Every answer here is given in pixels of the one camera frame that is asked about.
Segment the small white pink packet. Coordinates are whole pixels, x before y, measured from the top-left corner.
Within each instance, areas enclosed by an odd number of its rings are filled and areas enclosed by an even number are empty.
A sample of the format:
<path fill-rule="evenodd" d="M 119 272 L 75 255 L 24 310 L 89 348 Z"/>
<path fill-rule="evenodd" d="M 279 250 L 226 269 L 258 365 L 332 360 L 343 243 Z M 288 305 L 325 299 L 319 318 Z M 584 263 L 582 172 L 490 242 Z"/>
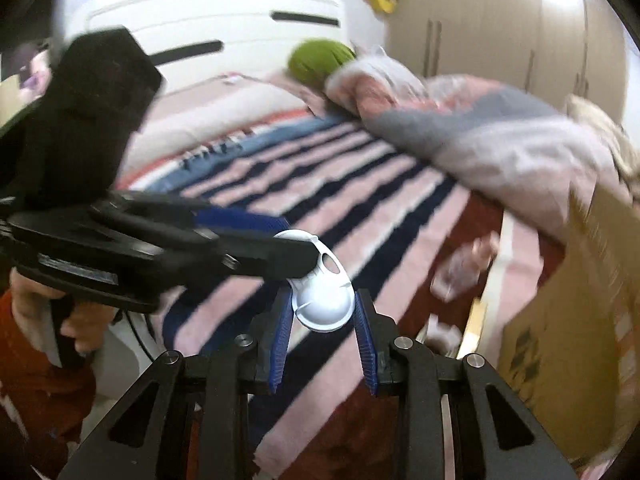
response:
<path fill-rule="evenodd" d="M 435 271 L 430 291 L 443 302 L 450 302 L 473 288 L 497 257 L 500 236 L 496 232 L 464 244 Z"/>

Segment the striped pink navy bed blanket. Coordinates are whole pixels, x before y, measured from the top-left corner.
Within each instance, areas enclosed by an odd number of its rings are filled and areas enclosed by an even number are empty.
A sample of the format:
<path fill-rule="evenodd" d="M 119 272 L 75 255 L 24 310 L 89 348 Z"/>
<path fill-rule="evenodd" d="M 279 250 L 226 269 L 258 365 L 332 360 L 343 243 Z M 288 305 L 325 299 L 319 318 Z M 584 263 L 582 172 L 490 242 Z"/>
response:
<path fill-rule="evenodd" d="M 343 112 L 228 136 L 151 167 L 136 191 L 179 194 L 281 217 L 317 235 L 375 309 L 416 336 L 431 314 L 461 327 L 475 299 L 488 318 L 535 296 L 564 252 L 503 204 L 367 132 Z M 459 247 L 496 232 L 500 247 L 477 284 L 450 302 L 430 291 Z M 350 325 L 292 327 L 277 391 L 248 404 L 250 469 L 261 479 L 387 479 L 398 404 L 372 396 Z"/>

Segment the white small item by box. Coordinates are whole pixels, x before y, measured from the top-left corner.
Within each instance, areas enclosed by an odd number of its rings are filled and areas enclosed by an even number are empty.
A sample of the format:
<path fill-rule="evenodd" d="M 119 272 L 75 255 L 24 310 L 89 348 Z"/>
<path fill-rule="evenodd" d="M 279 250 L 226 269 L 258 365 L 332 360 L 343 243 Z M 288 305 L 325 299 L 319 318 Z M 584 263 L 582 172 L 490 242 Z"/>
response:
<path fill-rule="evenodd" d="M 440 356 L 455 358 L 462 341 L 462 333 L 457 326 L 442 323 L 437 315 L 431 314 L 416 335 L 416 341 Z"/>

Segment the beige wooden wardrobe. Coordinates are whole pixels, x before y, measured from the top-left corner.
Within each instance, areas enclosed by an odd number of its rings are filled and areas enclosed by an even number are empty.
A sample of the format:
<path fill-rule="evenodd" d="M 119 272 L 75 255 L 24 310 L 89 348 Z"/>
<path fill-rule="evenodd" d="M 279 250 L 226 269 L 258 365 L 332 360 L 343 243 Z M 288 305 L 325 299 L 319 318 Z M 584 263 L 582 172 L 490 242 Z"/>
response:
<path fill-rule="evenodd" d="M 625 27 L 606 0 L 399 0 L 386 44 L 424 78 L 495 79 L 556 108 L 576 94 L 623 118 Z"/>

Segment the cream fleece blanket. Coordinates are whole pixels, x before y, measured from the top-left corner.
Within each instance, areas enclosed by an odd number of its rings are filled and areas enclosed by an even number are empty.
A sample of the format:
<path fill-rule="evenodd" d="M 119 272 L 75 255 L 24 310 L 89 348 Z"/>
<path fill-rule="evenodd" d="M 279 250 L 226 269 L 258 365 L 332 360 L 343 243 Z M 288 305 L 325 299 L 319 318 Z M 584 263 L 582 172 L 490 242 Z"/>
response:
<path fill-rule="evenodd" d="M 564 112 L 578 124 L 591 128 L 610 150 L 620 177 L 635 200 L 639 199 L 639 149 L 632 144 L 624 128 L 614 122 L 597 104 L 569 94 L 565 98 Z"/>

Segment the brown cardboard box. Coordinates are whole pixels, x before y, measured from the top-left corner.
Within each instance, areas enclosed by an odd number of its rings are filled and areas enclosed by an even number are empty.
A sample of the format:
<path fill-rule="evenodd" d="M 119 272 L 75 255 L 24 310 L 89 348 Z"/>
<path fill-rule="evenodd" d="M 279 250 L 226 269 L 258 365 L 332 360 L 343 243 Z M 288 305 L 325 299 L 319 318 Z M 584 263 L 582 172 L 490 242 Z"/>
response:
<path fill-rule="evenodd" d="M 504 326 L 498 371 L 576 468 L 639 421 L 639 213 L 604 186 L 570 196 L 563 262 Z"/>

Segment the white plastic hook cup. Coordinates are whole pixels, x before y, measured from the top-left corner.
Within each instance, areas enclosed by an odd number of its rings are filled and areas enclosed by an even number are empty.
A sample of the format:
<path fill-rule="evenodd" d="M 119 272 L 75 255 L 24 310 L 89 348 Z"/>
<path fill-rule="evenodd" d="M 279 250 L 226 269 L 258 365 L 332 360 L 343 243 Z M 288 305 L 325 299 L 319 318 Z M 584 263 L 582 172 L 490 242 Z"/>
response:
<path fill-rule="evenodd" d="M 317 235 L 286 230 L 277 238 L 313 244 L 318 252 L 314 270 L 288 281 L 292 288 L 292 310 L 312 332 L 331 333 L 343 327 L 355 310 L 355 291 L 344 266 Z"/>

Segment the green round pillow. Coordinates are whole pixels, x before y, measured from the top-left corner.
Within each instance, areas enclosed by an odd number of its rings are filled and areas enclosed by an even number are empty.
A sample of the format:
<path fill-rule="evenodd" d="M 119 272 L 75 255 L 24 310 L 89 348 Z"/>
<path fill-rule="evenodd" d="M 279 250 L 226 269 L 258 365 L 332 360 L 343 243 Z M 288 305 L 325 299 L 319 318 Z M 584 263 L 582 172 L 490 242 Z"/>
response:
<path fill-rule="evenodd" d="M 288 72 L 302 84 L 322 89 L 329 76 L 355 58 L 356 53 L 347 44 L 308 39 L 294 48 L 288 58 Z"/>

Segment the pink grey striped duvet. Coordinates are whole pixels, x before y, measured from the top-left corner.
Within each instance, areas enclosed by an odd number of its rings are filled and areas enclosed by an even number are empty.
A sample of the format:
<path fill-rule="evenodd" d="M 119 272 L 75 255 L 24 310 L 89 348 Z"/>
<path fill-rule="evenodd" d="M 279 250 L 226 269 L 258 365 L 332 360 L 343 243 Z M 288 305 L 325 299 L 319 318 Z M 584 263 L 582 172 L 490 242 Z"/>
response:
<path fill-rule="evenodd" d="M 421 80 L 382 54 L 342 65 L 326 96 L 367 132 L 426 160 L 564 240 L 570 194 L 585 203 L 602 185 L 632 195 L 597 133 L 518 88 L 469 75 Z"/>

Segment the white bed headboard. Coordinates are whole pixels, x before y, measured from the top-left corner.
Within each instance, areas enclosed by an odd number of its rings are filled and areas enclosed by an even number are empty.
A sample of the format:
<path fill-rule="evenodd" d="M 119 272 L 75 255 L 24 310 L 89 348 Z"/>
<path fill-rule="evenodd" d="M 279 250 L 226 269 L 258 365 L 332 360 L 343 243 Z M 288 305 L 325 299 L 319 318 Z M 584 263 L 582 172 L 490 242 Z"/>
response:
<path fill-rule="evenodd" d="M 89 0 L 61 26 L 64 44 L 95 30 L 125 27 L 171 94 L 225 73 L 286 66 L 308 39 L 347 41 L 341 0 Z"/>

